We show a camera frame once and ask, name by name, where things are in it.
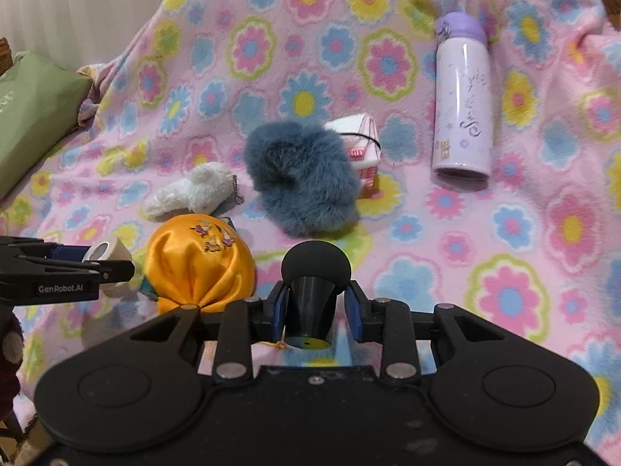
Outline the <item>grey tape roll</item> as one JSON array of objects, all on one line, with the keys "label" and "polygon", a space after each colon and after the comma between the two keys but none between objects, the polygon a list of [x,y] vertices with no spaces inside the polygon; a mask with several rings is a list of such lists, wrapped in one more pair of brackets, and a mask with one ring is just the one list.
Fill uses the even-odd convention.
[{"label": "grey tape roll", "polygon": [[[86,251],[82,261],[87,260],[127,260],[133,262],[133,257],[118,237],[111,237],[92,245]],[[121,299],[130,293],[130,281],[99,284],[99,288],[108,298]]]}]

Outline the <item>black sponge stamp brush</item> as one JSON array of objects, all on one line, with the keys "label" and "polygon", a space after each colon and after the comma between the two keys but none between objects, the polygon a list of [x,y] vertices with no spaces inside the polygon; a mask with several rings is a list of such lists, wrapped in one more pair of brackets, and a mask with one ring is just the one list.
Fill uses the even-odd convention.
[{"label": "black sponge stamp brush", "polygon": [[337,298],[352,279],[346,254],[324,241],[299,243],[284,256],[281,276],[287,288],[284,342],[306,350],[330,348]]}]

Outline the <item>orange satin drawstring pouch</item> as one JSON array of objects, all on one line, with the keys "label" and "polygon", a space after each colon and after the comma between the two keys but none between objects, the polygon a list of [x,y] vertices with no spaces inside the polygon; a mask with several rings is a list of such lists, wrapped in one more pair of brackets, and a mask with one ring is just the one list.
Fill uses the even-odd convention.
[{"label": "orange satin drawstring pouch", "polygon": [[239,233],[204,214],[162,223],[149,239],[143,271],[161,315],[183,305],[221,313],[254,295],[256,285],[255,261]]}]

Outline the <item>white plush toy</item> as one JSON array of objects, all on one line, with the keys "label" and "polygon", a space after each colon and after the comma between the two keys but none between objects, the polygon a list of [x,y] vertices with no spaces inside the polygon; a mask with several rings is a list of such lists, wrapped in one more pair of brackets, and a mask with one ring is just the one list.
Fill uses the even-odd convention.
[{"label": "white plush toy", "polygon": [[220,162],[205,162],[154,191],[142,209],[148,218],[163,218],[182,210],[210,215],[236,196],[237,176]]}]

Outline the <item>blue fluffy fur pouch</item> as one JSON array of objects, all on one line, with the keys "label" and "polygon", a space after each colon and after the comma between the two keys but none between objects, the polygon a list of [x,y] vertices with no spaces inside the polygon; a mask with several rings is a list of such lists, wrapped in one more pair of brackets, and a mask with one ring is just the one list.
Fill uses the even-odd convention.
[{"label": "blue fluffy fur pouch", "polygon": [[287,236],[322,235],[357,221],[361,181],[335,132],[265,123],[247,137],[244,161],[266,215]]}]

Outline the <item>green pillow with lettering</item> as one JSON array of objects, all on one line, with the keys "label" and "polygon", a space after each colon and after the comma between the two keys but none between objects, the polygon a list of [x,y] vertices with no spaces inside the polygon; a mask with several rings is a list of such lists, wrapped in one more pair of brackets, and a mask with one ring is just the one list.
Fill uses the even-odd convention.
[{"label": "green pillow with lettering", "polygon": [[1,76],[1,196],[78,125],[92,79],[34,52]]}]

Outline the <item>pink white house pouch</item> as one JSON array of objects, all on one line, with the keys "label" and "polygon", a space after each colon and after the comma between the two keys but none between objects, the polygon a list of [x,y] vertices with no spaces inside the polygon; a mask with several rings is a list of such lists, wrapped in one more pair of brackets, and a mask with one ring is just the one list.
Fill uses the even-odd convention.
[{"label": "pink white house pouch", "polygon": [[343,139],[349,162],[360,179],[361,197],[370,196],[376,189],[381,163],[381,144],[375,119],[367,113],[353,114],[328,121],[324,128]]}]

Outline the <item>pink floral fleece blanket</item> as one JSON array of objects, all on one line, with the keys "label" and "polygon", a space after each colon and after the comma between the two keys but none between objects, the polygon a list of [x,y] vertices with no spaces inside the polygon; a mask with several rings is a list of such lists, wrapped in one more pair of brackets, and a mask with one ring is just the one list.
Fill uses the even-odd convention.
[{"label": "pink floral fleece blanket", "polygon": [[[487,184],[430,170],[434,24],[453,10],[491,38]],[[3,202],[2,233],[115,236],[143,261],[147,196],[219,162],[237,176],[232,222],[266,296],[291,240],[247,177],[247,136],[362,111],[378,125],[376,188],[330,241],[367,295],[453,302],[577,362],[600,391],[588,445],[619,463],[620,34],[601,0],[163,0],[119,57],[85,72],[85,128]]]}]

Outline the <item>lilac thermos bottle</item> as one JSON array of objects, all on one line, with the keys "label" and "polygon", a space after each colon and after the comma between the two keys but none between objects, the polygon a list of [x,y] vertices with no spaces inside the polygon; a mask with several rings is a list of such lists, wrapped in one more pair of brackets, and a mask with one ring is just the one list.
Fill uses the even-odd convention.
[{"label": "lilac thermos bottle", "polygon": [[491,176],[493,99],[488,38],[477,19],[451,12],[436,21],[436,105],[432,169]]}]

